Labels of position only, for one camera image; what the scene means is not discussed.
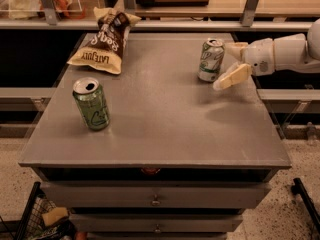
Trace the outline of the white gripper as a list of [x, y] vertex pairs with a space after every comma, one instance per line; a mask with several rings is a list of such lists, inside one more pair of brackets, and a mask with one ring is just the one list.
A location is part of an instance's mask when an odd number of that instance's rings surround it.
[[225, 50], [238, 61], [235, 62], [213, 83], [216, 91], [227, 89], [255, 76], [271, 75], [275, 71], [274, 41], [271, 38], [247, 42], [226, 43]]

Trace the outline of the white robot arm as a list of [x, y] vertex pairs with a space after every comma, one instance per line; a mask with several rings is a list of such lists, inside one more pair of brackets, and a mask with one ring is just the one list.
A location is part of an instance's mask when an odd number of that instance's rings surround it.
[[318, 73], [320, 66], [320, 19], [302, 33], [265, 38], [252, 42], [236, 42], [226, 46], [237, 59], [213, 83], [214, 90], [223, 90], [246, 81], [251, 75], [266, 76], [277, 71]]

